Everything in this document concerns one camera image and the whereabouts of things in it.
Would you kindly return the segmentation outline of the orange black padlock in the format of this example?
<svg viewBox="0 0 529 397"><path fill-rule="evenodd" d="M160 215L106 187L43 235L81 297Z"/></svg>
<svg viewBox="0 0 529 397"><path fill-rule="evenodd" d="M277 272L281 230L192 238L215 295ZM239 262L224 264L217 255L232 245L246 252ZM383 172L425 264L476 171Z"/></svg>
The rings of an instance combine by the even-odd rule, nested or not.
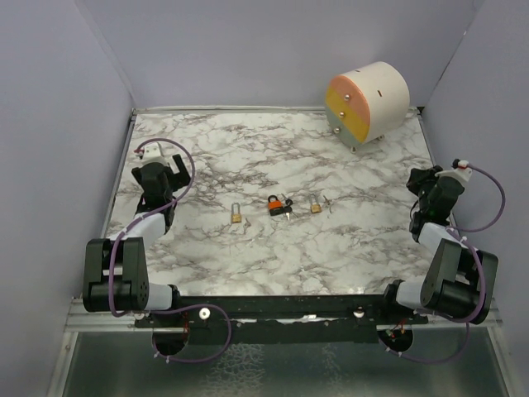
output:
<svg viewBox="0 0 529 397"><path fill-rule="evenodd" d="M271 217L284 214L284 204L276 195L268 197L268 211Z"/></svg>

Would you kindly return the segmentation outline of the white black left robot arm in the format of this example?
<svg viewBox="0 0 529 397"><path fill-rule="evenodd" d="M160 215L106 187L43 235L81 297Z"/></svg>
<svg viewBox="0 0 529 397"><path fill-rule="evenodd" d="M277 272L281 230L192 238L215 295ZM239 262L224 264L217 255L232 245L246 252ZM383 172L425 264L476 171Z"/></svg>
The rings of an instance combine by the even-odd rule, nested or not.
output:
<svg viewBox="0 0 529 397"><path fill-rule="evenodd" d="M174 221L174 194L191 181L182 157L174 155L174 172L164 158L148 160L131 173L142 188L131 223L109 238L93 239L85 251L83 306L90 313L154 311L161 324L177 324L183 314L172 285L149 282L146 250Z"/></svg>

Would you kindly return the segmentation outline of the black keys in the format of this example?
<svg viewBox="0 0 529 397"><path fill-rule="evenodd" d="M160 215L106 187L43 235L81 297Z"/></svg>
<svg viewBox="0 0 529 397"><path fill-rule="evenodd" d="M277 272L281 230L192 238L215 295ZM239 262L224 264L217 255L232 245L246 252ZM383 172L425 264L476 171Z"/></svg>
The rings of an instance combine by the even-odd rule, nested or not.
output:
<svg viewBox="0 0 529 397"><path fill-rule="evenodd" d="M283 211L287 220L290 221L293 215L293 200L290 197L287 197L285 194L282 194L283 198Z"/></svg>

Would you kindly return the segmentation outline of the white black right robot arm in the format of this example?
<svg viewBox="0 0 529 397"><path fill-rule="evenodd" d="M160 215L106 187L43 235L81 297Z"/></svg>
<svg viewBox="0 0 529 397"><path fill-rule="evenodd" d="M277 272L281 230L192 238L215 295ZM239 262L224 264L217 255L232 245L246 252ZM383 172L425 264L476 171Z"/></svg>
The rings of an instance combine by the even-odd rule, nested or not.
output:
<svg viewBox="0 0 529 397"><path fill-rule="evenodd" d="M450 223L452 209L475 171L498 188L499 210L482 227L454 226ZM501 218L506 205L503 186L487 171L456 159L449 170L439 165L412 169L406 187L417 197L410 210L409 232L433 259L423 281L395 280L387 286L379 304L381 317L399 323L412 310L435 313L455 323L483 322L493 297L498 257L469 244L466 235L485 231Z"/></svg>

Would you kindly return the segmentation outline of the brass padlock long shackle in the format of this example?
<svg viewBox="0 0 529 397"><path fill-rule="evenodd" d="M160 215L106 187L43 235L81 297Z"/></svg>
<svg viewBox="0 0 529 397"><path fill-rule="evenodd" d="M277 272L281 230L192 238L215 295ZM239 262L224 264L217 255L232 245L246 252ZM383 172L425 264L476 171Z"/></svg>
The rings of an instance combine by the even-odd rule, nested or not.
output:
<svg viewBox="0 0 529 397"><path fill-rule="evenodd" d="M237 202L234 202L231 205L231 222L232 223L241 223L242 222L242 216L241 216L241 205Z"/></svg>

